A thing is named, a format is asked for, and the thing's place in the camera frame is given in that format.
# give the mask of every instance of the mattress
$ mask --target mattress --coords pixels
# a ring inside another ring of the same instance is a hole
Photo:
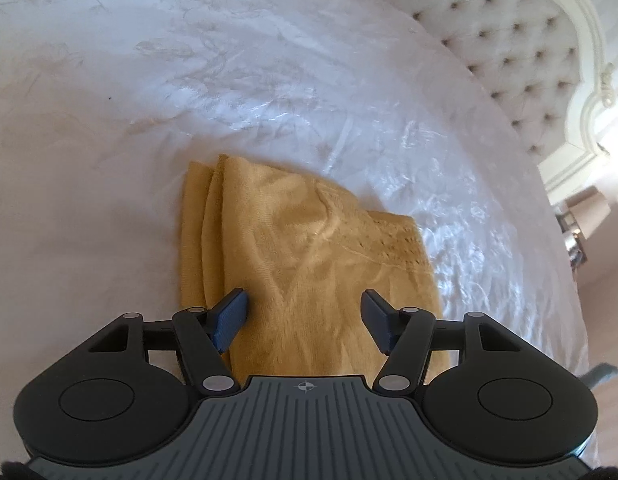
[[[0,0],[0,460],[19,389],[123,312],[178,309],[188,161],[242,155],[416,219],[448,319],[573,372],[586,333],[537,169],[381,0]]]

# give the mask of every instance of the tufted headboard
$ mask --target tufted headboard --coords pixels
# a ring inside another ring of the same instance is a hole
[[[480,80],[538,164],[553,203],[604,163],[593,119],[614,95],[590,0],[385,1],[420,22]]]

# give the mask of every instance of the pink wall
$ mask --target pink wall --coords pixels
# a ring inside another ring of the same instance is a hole
[[[580,301],[589,338],[591,364],[608,361],[618,367],[618,268],[581,286]],[[618,377],[596,389],[600,409],[600,459],[618,466]]]

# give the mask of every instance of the folded garment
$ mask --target folded garment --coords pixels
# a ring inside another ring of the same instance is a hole
[[[365,211],[332,182],[244,158],[190,163],[181,249],[183,308],[212,306],[234,287],[249,294],[227,360],[241,383],[363,374],[371,384],[386,357],[360,318],[367,288],[396,308],[441,312],[412,218]],[[428,376],[447,367],[434,352]]]

